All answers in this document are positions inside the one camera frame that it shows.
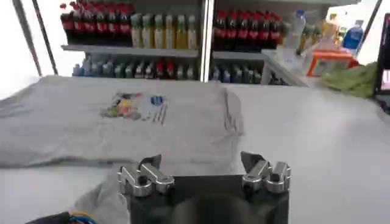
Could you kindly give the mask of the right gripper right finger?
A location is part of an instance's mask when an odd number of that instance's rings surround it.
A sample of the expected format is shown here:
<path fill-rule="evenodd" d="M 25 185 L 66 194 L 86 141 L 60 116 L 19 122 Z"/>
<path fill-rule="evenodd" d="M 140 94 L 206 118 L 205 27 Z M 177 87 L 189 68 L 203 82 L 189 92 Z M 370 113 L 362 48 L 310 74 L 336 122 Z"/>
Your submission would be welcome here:
<path fill-rule="evenodd" d="M 278 161 L 276 165 L 259 154 L 242 151 L 241 162 L 246 174 L 241 178 L 242 188 L 257 192 L 265 189 L 273 194 L 288 192 L 291 184 L 291 168 L 286 162 Z"/>

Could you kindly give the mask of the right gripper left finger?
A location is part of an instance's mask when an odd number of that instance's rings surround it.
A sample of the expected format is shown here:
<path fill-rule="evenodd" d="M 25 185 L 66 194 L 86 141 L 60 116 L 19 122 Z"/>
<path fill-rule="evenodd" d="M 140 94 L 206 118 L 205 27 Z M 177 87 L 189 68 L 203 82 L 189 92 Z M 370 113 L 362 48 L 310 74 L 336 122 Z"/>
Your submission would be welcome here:
<path fill-rule="evenodd" d="M 174 188 L 173 176 L 160 171 L 161 155 L 143 158 L 137 166 L 121 166 L 117 171 L 119 192 L 148 197 L 157 191 L 166 195 Z"/>

